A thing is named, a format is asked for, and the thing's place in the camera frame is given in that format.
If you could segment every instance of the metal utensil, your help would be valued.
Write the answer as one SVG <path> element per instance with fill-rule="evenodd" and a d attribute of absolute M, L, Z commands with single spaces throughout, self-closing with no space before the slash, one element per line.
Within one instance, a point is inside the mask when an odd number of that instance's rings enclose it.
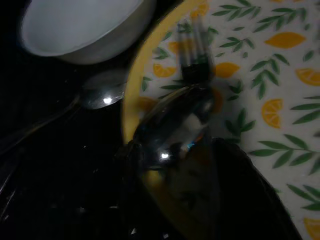
<path fill-rule="evenodd" d="M 66 108 L 31 126 L 23 128 L 7 137 L 0 139 L 0 155 L 6 153 L 22 140 L 60 118 L 76 105 L 94 110 L 107 107 L 124 97 L 124 89 L 127 80 L 125 69 L 113 69 L 93 76 L 83 85 L 81 92 Z"/>
<path fill-rule="evenodd" d="M 189 85 L 207 85 L 214 77 L 214 64 L 202 18 L 198 16 L 192 19 L 192 32 L 182 32 L 181 25 L 177 24 L 177 36 L 182 79 Z"/>
<path fill-rule="evenodd" d="M 91 77 L 82 86 L 80 103 L 86 109 L 100 109 L 124 98 L 127 71 L 112 69 Z"/>
<path fill-rule="evenodd" d="M 209 87 L 214 76 L 213 63 L 200 17 L 193 19 L 192 30 L 192 33 L 178 33 L 182 79 L 189 87 L 177 90 L 159 102 L 142 120 L 133 137 L 143 149 L 144 168 L 159 168 L 183 159 L 195 140 L 208 131 L 214 107 L 214 96 Z"/>

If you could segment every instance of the dark countertop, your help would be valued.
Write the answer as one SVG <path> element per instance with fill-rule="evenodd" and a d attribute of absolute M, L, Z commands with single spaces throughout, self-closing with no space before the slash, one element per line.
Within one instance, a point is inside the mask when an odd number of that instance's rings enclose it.
<path fill-rule="evenodd" d="M 82 83 L 99 72 L 128 67 L 144 36 L 175 1 L 158 1 L 138 42 L 103 63 L 78 66 L 25 52 L 16 27 L 26 1 L 10 2 L 1 34 L 0 137 L 64 109 Z M 0 159 L 19 165 L 0 190 L 1 239 L 117 238 L 119 214 L 113 155 L 122 144 L 121 102 L 75 108 Z"/>

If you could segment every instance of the fork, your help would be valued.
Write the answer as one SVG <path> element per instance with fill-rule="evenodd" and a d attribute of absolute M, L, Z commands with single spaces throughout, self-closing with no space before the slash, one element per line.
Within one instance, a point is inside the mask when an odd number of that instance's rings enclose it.
<path fill-rule="evenodd" d="M 208 85 L 214 77 L 213 60 L 208 46 L 208 35 L 204 31 L 202 18 L 192 18 L 192 27 L 177 24 L 178 55 L 182 79 L 187 85 Z"/>

